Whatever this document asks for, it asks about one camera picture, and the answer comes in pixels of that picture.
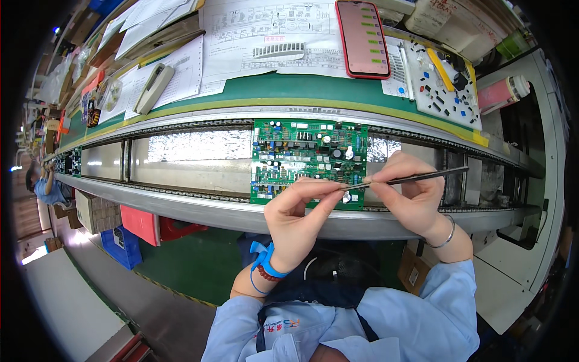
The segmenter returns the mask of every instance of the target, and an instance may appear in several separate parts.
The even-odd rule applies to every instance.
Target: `tweezers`
[[[450,175],[450,174],[454,174],[454,173],[462,173],[462,172],[466,172],[466,171],[468,171],[468,166],[461,166],[461,167],[455,167],[454,169],[435,171],[435,172],[429,172],[429,173],[420,173],[420,174],[412,175],[409,177],[395,178],[395,179],[387,181],[385,183],[389,184],[389,185],[404,184],[406,182],[426,180],[428,178],[445,176],[445,175]],[[348,191],[348,190],[363,189],[366,187],[370,187],[370,183],[371,182],[363,182],[361,184],[350,185],[350,186],[343,187],[340,190],[341,191]]]

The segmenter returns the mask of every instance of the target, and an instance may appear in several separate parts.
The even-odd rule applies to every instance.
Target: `blue shirt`
[[[64,195],[60,190],[60,187],[58,187],[57,181],[52,179],[52,188],[50,189],[50,193],[48,195],[46,194],[47,184],[47,178],[40,178],[34,185],[34,193],[40,199],[40,201],[48,205],[54,205],[57,202],[66,204],[67,201],[64,199]]]
[[[259,330],[255,298],[239,296],[217,308],[204,362],[308,362],[318,344],[340,350],[350,362],[466,361],[478,349],[477,289],[472,261],[433,267],[417,297],[368,288],[358,313],[378,335],[368,342],[354,309],[287,302],[266,312],[266,350],[255,351]]]

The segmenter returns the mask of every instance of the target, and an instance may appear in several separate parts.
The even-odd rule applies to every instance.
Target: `red smartphone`
[[[352,78],[388,79],[390,61],[376,5],[336,1],[346,72]]]

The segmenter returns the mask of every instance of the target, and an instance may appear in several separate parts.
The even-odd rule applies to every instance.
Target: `printed circuit board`
[[[251,203],[266,204],[300,177],[354,185],[366,176],[368,127],[322,120],[259,119],[254,123]],[[307,207],[315,207],[312,200]],[[352,190],[337,210],[362,210],[364,190]]]

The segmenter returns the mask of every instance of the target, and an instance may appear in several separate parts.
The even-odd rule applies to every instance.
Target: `metal rail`
[[[490,136],[489,147],[487,148],[414,121],[339,108],[268,106],[186,112],[135,123],[111,133],[94,137],[86,145],[103,144],[123,137],[186,130],[199,126],[252,125],[254,118],[302,118],[362,123],[368,125],[370,132],[414,139],[437,147],[460,149],[472,157],[491,159],[500,164],[520,169],[536,178],[543,178],[545,175],[545,168],[541,164],[493,136]],[[65,152],[72,147],[64,148],[59,152]]]
[[[263,206],[244,199],[146,188],[119,182],[96,181],[57,174],[57,179],[82,191],[135,209],[197,224],[255,233],[269,233]],[[457,209],[453,218],[467,233],[521,224],[538,207],[505,210]],[[389,212],[333,211],[319,234],[335,240],[408,240],[418,235],[406,230]]]

